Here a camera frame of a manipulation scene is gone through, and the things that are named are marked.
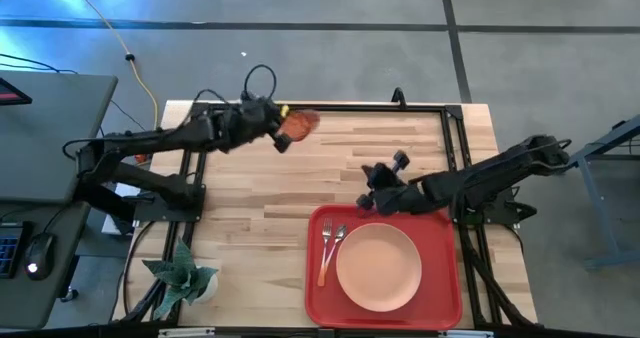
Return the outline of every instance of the green plant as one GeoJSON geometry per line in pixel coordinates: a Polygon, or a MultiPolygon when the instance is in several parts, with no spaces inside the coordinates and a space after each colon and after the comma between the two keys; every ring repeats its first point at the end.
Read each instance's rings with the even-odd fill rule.
{"type": "Polygon", "coordinates": [[[191,251],[182,239],[176,245],[173,262],[143,260],[142,263],[168,286],[162,304],[153,312],[153,319],[167,314],[181,299],[191,305],[204,293],[211,277],[218,271],[215,268],[196,267],[191,251]]]}

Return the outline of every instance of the potted plant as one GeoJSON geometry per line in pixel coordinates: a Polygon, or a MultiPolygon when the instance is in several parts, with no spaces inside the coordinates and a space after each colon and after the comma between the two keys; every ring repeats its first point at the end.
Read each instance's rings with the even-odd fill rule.
{"type": "Polygon", "coordinates": [[[181,299],[189,305],[194,301],[209,300],[218,288],[218,278],[215,276],[218,270],[196,266],[189,247],[182,239],[176,245],[173,262],[143,260],[142,263],[156,278],[167,284],[164,299],[153,312],[153,319],[167,314],[181,299]]]}

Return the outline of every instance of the keyboard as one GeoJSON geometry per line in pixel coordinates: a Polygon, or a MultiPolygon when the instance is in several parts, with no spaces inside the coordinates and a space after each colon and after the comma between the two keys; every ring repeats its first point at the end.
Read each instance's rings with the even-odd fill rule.
{"type": "Polygon", "coordinates": [[[28,222],[0,223],[0,278],[13,278],[27,245],[28,222]]]}

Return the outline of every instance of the red tray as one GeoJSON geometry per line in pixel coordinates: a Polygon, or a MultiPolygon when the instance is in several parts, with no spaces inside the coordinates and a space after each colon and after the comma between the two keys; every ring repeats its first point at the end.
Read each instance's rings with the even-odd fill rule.
{"type": "MultiPolygon", "coordinates": [[[[412,216],[372,215],[359,218],[356,206],[327,205],[318,208],[309,220],[305,306],[316,324],[335,328],[447,330],[462,316],[458,266],[453,224],[445,210],[412,216]],[[327,270],[324,287],[317,279],[322,259],[322,224],[331,218],[333,233],[346,224],[348,232],[373,222],[390,224],[406,233],[420,252],[422,280],[416,295],[403,307],[391,312],[372,312],[356,305],[340,287],[336,275],[337,251],[327,270]]],[[[331,249],[333,240],[328,244],[331,249]]]]}

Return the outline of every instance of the yellow cable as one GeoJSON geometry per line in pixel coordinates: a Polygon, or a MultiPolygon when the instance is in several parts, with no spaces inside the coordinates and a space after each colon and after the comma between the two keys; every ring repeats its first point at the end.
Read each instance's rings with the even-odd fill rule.
{"type": "MultiPolygon", "coordinates": [[[[115,35],[116,39],[118,39],[118,42],[120,42],[120,45],[122,46],[126,54],[131,54],[131,52],[129,51],[129,48],[127,48],[127,45],[124,44],[124,40],[122,40],[122,37],[120,37],[120,34],[118,33],[118,31],[111,26],[111,23],[109,23],[109,21],[102,15],[102,13],[100,13],[98,8],[96,8],[96,6],[94,6],[93,3],[91,3],[91,1],[89,0],[84,0],[84,1],[87,2],[87,4],[90,5],[91,8],[93,8],[93,10],[96,13],[98,13],[98,15],[100,16],[100,19],[102,19],[104,24],[107,27],[109,27],[109,30],[113,33],[113,35],[115,35]]],[[[151,101],[153,102],[153,113],[154,113],[153,128],[155,129],[158,127],[158,101],[156,100],[156,97],[153,96],[153,93],[151,93],[151,90],[149,90],[149,88],[147,88],[147,86],[142,82],[142,79],[140,79],[140,75],[138,74],[138,70],[136,69],[136,64],[134,63],[134,60],[133,59],[129,60],[129,63],[131,64],[131,69],[133,69],[133,74],[136,76],[138,83],[140,83],[140,86],[147,92],[147,94],[151,98],[151,101]]]]}

